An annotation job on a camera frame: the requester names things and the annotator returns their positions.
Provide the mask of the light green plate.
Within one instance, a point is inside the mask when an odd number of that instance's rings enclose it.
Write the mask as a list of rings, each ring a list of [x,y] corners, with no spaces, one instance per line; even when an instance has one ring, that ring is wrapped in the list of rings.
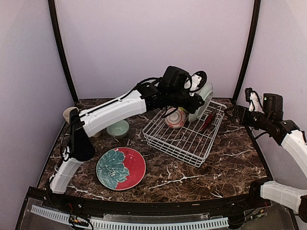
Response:
[[[207,83],[198,94],[202,97],[204,104],[199,107],[194,114],[189,114],[188,121],[193,122],[199,118],[201,118],[204,111],[210,104],[210,101],[213,97],[213,85],[212,83]]]

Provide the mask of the dark red plate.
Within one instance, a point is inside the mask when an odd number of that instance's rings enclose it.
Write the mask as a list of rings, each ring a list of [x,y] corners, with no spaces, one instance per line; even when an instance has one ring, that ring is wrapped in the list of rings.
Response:
[[[204,132],[207,128],[209,128],[209,126],[213,123],[213,121],[215,120],[216,117],[216,113],[211,113],[210,115],[208,115],[208,117],[206,118],[206,120],[204,121],[201,129],[199,130],[200,133]]]

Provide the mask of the white red patterned bowl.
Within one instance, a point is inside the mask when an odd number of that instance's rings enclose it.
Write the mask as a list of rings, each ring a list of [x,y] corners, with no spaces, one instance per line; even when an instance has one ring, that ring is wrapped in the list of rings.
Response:
[[[167,114],[171,113],[165,118],[165,123],[169,128],[178,129],[184,126],[186,121],[186,113],[182,109],[170,108],[167,110]]]

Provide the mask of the light teal ceramic bowl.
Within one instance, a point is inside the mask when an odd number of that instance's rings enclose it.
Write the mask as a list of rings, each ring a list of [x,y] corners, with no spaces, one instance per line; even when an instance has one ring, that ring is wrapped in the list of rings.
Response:
[[[115,137],[116,139],[121,139],[127,135],[129,128],[129,123],[126,120],[121,120],[113,125],[108,126],[106,131],[110,136]]]

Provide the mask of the grey white plate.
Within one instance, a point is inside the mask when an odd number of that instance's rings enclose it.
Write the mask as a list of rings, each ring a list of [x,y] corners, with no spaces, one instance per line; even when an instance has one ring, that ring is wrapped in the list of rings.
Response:
[[[95,172],[103,186],[114,191],[123,191],[142,181],[146,173],[146,162],[138,151],[119,147],[101,156]]]

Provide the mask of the cream patterned ceramic mug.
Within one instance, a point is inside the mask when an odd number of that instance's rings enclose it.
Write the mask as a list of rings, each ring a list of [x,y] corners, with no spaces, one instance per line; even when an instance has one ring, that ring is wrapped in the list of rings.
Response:
[[[68,124],[70,124],[70,112],[72,111],[72,110],[74,110],[74,109],[77,109],[77,111],[79,110],[77,107],[69,107],[69,108],[67,108],[64,112],[63,112],[63,117],[64,117],[64,119],[65,119],[65,121],[68,123]]]

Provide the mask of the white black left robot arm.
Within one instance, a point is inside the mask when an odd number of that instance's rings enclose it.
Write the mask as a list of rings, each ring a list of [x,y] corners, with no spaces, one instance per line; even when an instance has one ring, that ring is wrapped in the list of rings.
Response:
[[[70,111],[67,130],[69,137],[61,144],[61,165],[50,177],[47,189],[49,201],[57,209],[63,209],[68,199],[63,193],[78,168],[95,155],[90,138],[126,118],[157,108],[182,107],[193,114],[204,105],[197,94],[207,81],[207,74],[198,71],[190,75],[185,70],[169,66],[162,77],[150,77],[137,83],[126,94],[91,109]]]

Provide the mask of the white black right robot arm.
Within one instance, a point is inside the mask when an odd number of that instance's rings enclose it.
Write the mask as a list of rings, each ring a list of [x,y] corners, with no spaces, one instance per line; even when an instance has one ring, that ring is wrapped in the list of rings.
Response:
[[[307,139],[292,120],[283,119],[283,97],[278,94],[265,93],[260,103],[255,91],[246,91],[249,107],[234,105],[224,110],[227,118],[242,126],[263,130],[275,142],[283,147],[296,161],[303,173],[307,172]],[[264,178],[251,183],[245,204],[255,208],[260,202],[270,200],[293,210],[303,222],[307,220],[307,192],[273,179]]]

